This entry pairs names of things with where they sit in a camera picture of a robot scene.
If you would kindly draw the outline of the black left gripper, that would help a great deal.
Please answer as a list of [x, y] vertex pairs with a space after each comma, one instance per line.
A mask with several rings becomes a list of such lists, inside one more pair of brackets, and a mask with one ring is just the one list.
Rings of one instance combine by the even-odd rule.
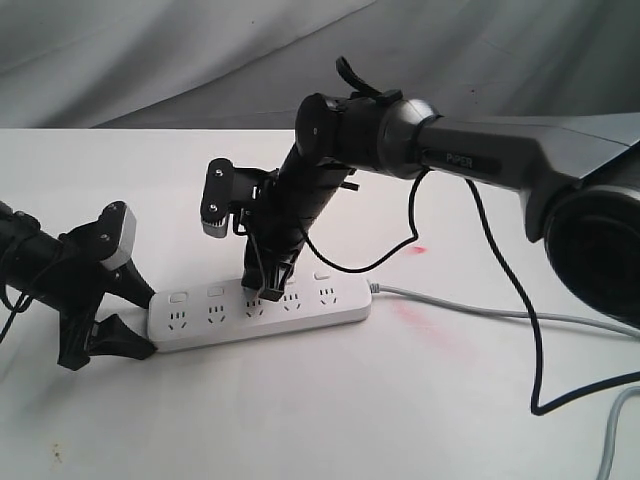
[[57, 363], [69, 370], [81, 369], [92, 356], [147, 359], [155, 353], [155, 345], [130, 329], [117, 314], [103, 321], [96, 319], [111, 288], [113, 295], [140, 308], [148, 308], [155, 295], [133, 259], [114, 271], [103, 267], [97, 258], [96, 223], [58, 236], [61, 249], [51, 273], [56, 288], [55, 309], [59, 312]]

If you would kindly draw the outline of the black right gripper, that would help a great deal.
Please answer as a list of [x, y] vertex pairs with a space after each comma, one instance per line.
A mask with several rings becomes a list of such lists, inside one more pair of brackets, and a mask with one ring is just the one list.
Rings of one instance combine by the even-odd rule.
[[241, 285], [278, 302], [303, 245], [303, 235], [354, 169], [329, 157], [304, 156], [293, 146], [277, 170], [233, 168], [234, 191], [247, 199], [241, 222], [253, 238], [246, 243]]

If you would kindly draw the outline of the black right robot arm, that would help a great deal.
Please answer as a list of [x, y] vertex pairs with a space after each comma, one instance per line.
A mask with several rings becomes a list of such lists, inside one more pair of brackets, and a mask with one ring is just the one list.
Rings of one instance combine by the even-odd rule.
[[259, 174], [241, 210], [245, 287], [282, 296], [310, 227], [352, 172], [414, 180], [439, 171], [517, 193], [527, 239], [543, 243], [564, 286], [638, 325], [637, 113], [459, 119], [371, 87], [344, 58], [336, 68], [352, 93], [302, 101], [284, 163]]

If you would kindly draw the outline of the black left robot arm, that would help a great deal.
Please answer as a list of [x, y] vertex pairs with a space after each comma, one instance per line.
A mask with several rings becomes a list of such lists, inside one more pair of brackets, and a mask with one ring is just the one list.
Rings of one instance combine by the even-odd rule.
[[1, 288], [20, 296], [2, 304], [12, 317], [41, 302], [59, 314], [57, 363], [77, 371], [94, 356], [145, 360], [154, 344], [116, 314], [99, 321], [105, 295], [147, 309], [154, 290], [132, 259], [137, 221], [123, 201], [108, 204], [98, 218], [58, 237], [33, 216], [1, 207]]

